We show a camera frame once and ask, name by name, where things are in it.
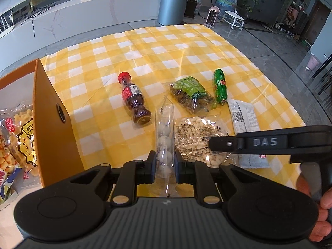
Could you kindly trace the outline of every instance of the white lettering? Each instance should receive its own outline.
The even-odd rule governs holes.
[[[262,146],[268,146],[268,140],[266,138],[263,139]]]
[[[259,138],[254,138],[254,146],[259,146],[261,140]]]
[[[277,138],[276,137],[271,138],[271,146],[276,146],[277,144],[278,144]]]

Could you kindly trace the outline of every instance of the hand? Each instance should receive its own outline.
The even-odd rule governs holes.
[[[311,197],[309,184],[302,175],[298,177],[296,188],[298,191]],[[326,221],[328,217],[328,209],[330,208],[332,208],[332,188],[320,199],[318,204],[318,221],[309,236],[309,240],[321,241],[325,236],[330,234],[332,226]]]

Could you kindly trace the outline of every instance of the brown storage box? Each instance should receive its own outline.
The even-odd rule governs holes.
[[[34,143],[43,187],[84,171],[69,114],[39,59],[0,79],[0,96],[0,110],[33,98]]]

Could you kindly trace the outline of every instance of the large plastic water bottle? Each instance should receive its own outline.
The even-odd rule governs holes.
[[[222,17],[226,10],[234,12],[237,6],[237,0],[217,0],[215,5],[218,6],[220,10],[218,16]]]

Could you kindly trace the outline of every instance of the pink heater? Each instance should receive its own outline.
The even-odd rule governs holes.
[[[213,28],[215,26],[215,20],[217,19],[218,13],[219,13],[219,8],[217,6],[212,6],[209,9],[208,17],[206,18],[204,25]]]

